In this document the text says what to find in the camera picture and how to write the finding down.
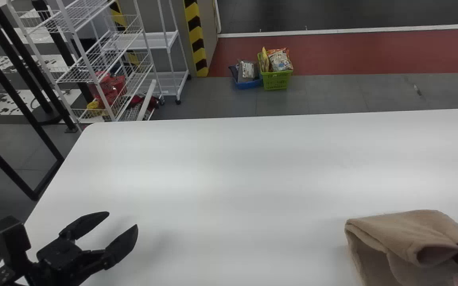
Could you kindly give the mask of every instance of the green basket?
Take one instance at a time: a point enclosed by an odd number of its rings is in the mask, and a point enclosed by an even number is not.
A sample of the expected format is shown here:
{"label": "green basket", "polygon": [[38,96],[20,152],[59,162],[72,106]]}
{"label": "green basket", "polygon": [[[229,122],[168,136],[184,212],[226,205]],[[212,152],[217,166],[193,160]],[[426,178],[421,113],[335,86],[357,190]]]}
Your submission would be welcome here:
{"label": "green basket", "polygon": [[262,72],[260,70],[260,56],[258,54],[258,66],[259,72],[262,74],[262,83],[264,83],[264,89],[286,89],[287,84],[289,83],[289,78],[293,71],[283,71],[283,72]]}

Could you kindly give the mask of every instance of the yellow and black striped pillar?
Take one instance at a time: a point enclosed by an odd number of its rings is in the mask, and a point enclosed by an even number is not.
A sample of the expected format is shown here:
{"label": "yellow and black striped pillar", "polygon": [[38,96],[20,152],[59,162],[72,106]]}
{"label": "yellow and black striped pillar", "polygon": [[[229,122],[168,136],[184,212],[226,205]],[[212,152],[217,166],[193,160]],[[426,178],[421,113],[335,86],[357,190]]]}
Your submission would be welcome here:
{"label": "yellow and black striped pillar", "polygon": [[197,76],[208,75],[208,62],[204,49],[204,37],[200,25],[200,13],[197,0],[184,0],[185,16],[188,23],[188,35],[192,46],[192,56],[196,63]]}
{"label": "yellow and black striped pillar", "polygon": [[[118,0],[114,1],[111,5],[109,5],[109,9],[111,10],[111,16],[114,21],[114,25],[118,31],[125,31],[128,27],[127,20],[123,13],[121,12],[120,3]],[[139,66],[138,57],[133,54],[132,50],[127,52],[128,61],[132,63],[134,66]]]}

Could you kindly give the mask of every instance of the beige cloth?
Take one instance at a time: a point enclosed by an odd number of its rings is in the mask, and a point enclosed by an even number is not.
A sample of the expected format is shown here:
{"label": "beige cloth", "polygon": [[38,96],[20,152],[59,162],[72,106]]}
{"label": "beige cloth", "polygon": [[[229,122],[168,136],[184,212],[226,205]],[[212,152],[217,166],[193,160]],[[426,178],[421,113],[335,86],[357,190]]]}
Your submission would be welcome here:
{"label": "beige cloth", "polygon": [[365,286],[454,285],[458,223],[442,212],[349,219],[345,235]]}

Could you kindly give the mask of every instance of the blue basket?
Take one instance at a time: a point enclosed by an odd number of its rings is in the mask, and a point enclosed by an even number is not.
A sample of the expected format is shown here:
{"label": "blue basket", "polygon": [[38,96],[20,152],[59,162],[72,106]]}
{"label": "blue basket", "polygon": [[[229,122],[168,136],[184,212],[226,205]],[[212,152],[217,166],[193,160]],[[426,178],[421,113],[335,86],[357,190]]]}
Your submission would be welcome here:
{"label": "blue basket", "polygon": [[229,67],[231,73],[233,74],[233,80],[238,89],[253,89],[254,87],[262,87],[262,75],[259,74],[258,80],[247,81],[246,83],[238,83],[238,70],[235,66]]}

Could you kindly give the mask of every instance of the plastic basket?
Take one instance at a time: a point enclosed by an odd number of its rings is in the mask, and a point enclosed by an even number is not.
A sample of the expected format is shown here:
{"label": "plastic basket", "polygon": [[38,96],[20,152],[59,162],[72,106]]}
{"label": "plastic basket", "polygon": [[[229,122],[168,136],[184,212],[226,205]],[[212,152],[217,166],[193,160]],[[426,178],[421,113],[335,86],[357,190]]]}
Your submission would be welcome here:
{"label": "plastic basket", "polygon": [[231,70],[231,74],[233,74],[233,80],[238,89],[252,89],[254,87],[261,87],[262,86],[262,76],[259,75],[259,79],[248,81],[246,83],[238,83],[238,70],[236,66],[230,66],[229,70]]}
{"label": "plastic basket", "polygon": [[289,78],[293,71],[283,71],[283,72],[262,72],[260,70],[260,56],[258,54],[258,63],[259,71],[262,74],[262,83],[264,83],[264,89],[286,89],[287,84],[289,83]]}

